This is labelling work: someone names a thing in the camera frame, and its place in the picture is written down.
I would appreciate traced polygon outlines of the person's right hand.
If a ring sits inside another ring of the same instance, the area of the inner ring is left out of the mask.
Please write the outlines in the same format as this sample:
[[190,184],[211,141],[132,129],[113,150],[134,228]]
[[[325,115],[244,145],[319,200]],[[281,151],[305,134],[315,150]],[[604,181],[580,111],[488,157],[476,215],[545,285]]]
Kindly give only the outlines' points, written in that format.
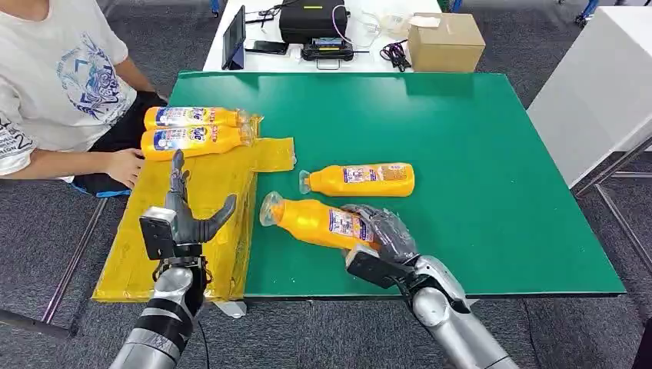
[[127,148],[106,153],[105,156],[107,161],[104,173],[125,187],[133,189],[145,162],[142,151],[136,148]]

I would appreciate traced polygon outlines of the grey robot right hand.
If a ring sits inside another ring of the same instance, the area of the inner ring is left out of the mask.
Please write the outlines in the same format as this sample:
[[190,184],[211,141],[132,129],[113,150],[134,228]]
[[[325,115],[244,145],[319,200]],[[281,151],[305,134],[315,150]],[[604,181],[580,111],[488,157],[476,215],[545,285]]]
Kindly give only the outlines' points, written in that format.
[[374,233],[381,259],[406,264],[420,254],[417,243],[404,222],[386,208],[366,204],[346,204],[341,210],[358,215]]

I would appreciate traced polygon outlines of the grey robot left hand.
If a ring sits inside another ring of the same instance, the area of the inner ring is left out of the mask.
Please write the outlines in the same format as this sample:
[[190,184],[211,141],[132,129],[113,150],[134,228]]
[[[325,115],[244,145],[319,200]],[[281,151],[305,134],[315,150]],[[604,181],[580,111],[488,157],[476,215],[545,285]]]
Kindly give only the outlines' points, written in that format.
[[183,170],[185,157],[181,149],[173,154],[171,162],[170,189],[165,196],[165,207],[176,213],[177,244],[201,244],[210,241],[229,220],[236,209],[237,195],[226,197],[222,207],[210,218],[197,219],[188,204],[187,179],[189,170]]

